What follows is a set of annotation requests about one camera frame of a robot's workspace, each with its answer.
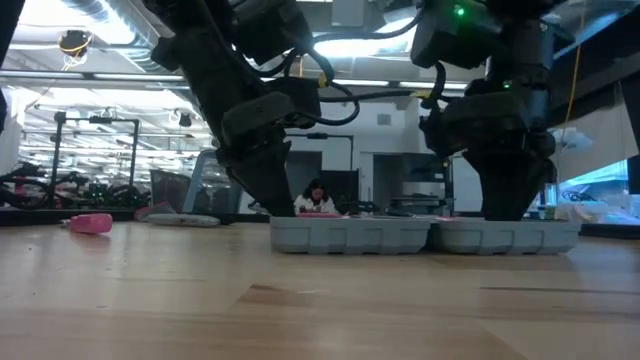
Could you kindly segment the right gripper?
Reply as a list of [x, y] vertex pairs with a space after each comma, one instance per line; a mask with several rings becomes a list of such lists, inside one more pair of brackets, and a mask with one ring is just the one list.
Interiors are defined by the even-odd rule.
[[[436, 84], [422, 105], [430, 110], [420, 119], [427, 147], [440, 156], [458, 151], [484, 151], [508, 145], [512, 137], [525, 140], [544, 132], [550, 99], [554, 31], [539, 19], [507, 19], [501, 47], [481, 65], [484, 77], [471, 81], [464, 95], [441, 109], [446, 81], [445, 62], [438, 61]], [[550, 177], [550, 160], [521, 157], [506, 183], [502, 205], [502, 176], [493, 154], [464, 154], [477, 172], [486, 220], [521, 220]]]

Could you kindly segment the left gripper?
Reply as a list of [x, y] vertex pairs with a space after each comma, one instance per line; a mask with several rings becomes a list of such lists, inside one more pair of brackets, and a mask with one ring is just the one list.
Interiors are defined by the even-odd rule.
[[183, 73], [219, 141], [219, 162], [232, 165], [231, 177], [266, 213], [294, 216], [285, 130], [314, 125], [320, 114], [317, 84], [293, 77], [265, 82], [205, 28], [160, 38], [152, 59]]

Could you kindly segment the grey plastic tool case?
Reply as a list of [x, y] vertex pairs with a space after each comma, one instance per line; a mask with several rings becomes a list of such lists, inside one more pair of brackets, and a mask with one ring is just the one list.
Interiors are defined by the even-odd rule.
[[272, 248], [316, 255], [555, 255], [573, 249], [581, 225], [551, 220], [469, 217], [273, 217]]

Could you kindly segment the grey mesh office chair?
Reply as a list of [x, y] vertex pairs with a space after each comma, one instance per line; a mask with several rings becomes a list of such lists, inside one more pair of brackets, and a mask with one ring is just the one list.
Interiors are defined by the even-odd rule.
[[218, 163], [216, 151], [206, 149], [196, 158], [182, 212], [223, 216], [238, 214], [242, 189]]

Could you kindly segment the person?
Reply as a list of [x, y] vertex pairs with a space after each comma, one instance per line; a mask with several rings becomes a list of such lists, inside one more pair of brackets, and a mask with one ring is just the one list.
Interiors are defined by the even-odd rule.
[[334, 201], [319, 178], [313, 179], [304, 192], [294, 200], [294, 210], [299, 213], [323, 213], [338, 215]]

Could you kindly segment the black gantry stand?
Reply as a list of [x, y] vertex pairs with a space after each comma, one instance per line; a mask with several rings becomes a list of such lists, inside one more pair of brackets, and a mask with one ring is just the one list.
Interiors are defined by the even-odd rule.
[[[56, 112], [54, 115], [54, 121], [57, 124], [56, 132], [54, 135], [54, 154], [52, 160], [52, 169], [51, 169], [51, 179], [49, 188], [47, 190], [48, 199], [46, 201], [46, 207], [49, 209], [54, 209], [56, 207], [56, 186], [58, 184], [57, 174], [58, 174], [58, 165], [60, 158], [60, 151], [69, 152], [73, 155], [81, 155], [81, 156], [102, 156], [102, 155], [110, 155], [113, 158], [117, 158], [119, 155], [125, 155], [128, 150], [128, 154], [130, 155], [130, 168], [129, 168], [129, 179], [124, 190], [124, 193], [116, 196], [113, 195], [113, 198], [118, 198], [123, 204], [126, 204], [129, 208], [134, 209], [139, 205], [139, 202], [143, 199], [143, 196], [139, 194], [137, 190], [134, 189], [134, 178], [135, 178], [135, 167], [136, 167], [136, 157], [137, 157], [137, 148], [139, 143], [139, 135], [141, 128], [141, 121], [139, 119], [119, 119], [113, 117], [105, 117], [105, 116], [90, 116], [90, 117], [68, 117], [66, 112]], [[74, 148], [74, 147], [61, 147], [62, 141], [62, 128], [66, 122], [76, 121], [76, 122], [88, 122], [90, 124], [97, 125], [109, 125], [112, 123], [131, 123], [133, 125], [133, 132], [127, 133], [127, 136], [131, 137], [131, 143], [129, 148], [126, 150], [125, 148]]]
[[293, 152], [318, 152], [321, 166], [318, 177], [329, 186], [336, 200], [357, 200], [359, 170], [355, 166], [355, 139], [351, 135], [325, 132], [293, 133], [287, 138]]

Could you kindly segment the white floor lamp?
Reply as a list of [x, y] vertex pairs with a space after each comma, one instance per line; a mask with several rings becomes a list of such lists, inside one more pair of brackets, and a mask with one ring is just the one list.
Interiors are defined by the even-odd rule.
[[594, 201], [586, 193], [588, 186], [582, 176], [589, 173], [589, 156], [593, 140], [575, 127], [557, 128], [552, 131], [556, 151], [553, 156], [557, 169], [554, 184], [556, 203]]

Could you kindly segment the grey utility knife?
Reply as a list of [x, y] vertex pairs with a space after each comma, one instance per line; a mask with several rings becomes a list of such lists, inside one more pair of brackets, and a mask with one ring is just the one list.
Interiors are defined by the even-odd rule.
[[220, 225], [220, 220], [215, 217], [193, 214], [152, 214], [147, 216], [145, 221], [154, 225], [175, 227], [210, 228]]

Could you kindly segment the white desk clutter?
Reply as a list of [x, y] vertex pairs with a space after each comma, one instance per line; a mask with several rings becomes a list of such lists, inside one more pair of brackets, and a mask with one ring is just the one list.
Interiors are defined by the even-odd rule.
[[580, 224], [640, 226], [640, 197], [618, 194], [595, 201], [560, 202], [554, 207], [554, 219]]

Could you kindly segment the black glove grey red cuff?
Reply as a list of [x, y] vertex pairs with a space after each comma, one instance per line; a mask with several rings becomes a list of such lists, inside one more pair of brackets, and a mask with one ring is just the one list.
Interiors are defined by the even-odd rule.
[[155, 214], [175, 214], [176, 211], [171, 207], [168, 202], [161, 202], [155, 205], [150, 205], [134, 212], [134, 219], [137, 221], [145, 222], [150, 215]]

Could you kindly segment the long ceiling light strip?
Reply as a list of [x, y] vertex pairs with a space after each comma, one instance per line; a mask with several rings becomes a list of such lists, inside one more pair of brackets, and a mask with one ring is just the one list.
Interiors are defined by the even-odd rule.
[[[181, 75], [0, 69], [0, 85], [38, 87], [48, 85], [88, 86], [92, 84], [96, 86], [98, 83], [107, 83], [109, 86], [144, 87], [150, 89], [188, 89], [187, 81]], [[348, 87], [392, 89], [432, 89], [435, 85], [434, 82], [357, 79], [336, 79], [335, 83]]]

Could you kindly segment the grey ceiling box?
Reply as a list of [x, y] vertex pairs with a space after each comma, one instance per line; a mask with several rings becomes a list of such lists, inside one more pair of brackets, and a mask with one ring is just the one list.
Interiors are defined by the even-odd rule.
[[331, 24], [338, 27], [362, 27], [367, 0], [332, 0]]

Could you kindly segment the black table rig frame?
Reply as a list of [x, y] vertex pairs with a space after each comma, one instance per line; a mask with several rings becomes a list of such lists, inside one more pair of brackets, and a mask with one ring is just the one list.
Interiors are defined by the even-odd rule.
[[[59, 210], [44, 209], [36, 211], [0, 208], [0, 227], [30, 225], [56, 225], [62, 220], [76, 215], [103, 213], [103, 210]], [[232, 223], [268, 223], [266, 215], [222, 214], [217, 218], [225, 225]], [[584, 237], [640, 240], [640, 225], [583, 224], [580, 235]]]

